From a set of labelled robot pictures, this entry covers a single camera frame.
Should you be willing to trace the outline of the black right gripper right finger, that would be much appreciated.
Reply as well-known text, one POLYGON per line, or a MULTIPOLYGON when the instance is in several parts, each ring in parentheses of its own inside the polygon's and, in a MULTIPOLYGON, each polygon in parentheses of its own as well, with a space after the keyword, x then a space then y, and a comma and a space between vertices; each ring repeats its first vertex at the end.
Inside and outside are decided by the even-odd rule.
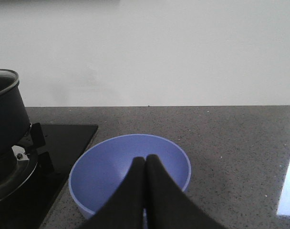
POLYGON ((179 188, 157 155, 146 158, 149 229, 223 229, 179 188))

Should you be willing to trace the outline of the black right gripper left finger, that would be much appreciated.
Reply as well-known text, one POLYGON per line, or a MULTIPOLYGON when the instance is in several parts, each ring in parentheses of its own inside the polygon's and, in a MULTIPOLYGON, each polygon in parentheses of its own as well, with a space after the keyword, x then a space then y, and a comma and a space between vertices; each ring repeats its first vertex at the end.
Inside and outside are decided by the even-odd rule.
POLYGON ((135 157, 118 189, 81 229, 141 229, 145 194, 145 159, 135 157))

